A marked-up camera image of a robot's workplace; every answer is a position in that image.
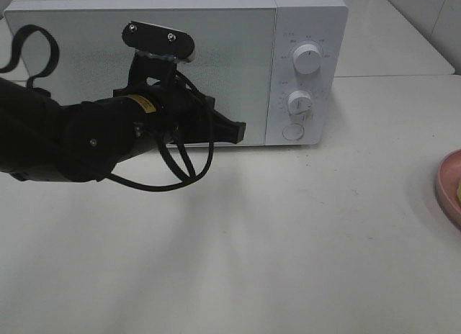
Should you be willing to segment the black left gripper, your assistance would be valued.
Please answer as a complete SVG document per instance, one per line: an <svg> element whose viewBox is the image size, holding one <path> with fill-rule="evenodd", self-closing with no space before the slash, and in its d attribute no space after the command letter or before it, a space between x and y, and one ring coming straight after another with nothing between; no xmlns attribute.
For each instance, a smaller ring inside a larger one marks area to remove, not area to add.
<svg viewBox="0 0 461 334"><path fill-rule="evenodd" d="M167 134L169 140L184 144L242 142L246 123L215 111L214 100L207 99L177 65L178 59L171 55L161 57L136 50L127 85L115 89L113 96L152 103L156 121L148 126Z"/></svg>

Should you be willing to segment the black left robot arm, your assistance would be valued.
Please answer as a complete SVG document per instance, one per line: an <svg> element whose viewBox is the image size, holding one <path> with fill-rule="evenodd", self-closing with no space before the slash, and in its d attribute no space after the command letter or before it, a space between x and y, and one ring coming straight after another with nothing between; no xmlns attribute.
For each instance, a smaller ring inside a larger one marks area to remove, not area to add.
<svg viewBox="0 0 461 334"><path fill-rule="evenodd" d="M19 181L109 179L155 191L114 169L156 151L181 188L204 176L195 170L188 145L236 144L245 129L219 113L215 100L167 60L135 55L125 88L79 104L62 105L45 90L1 81L1 171Z"/></svg>

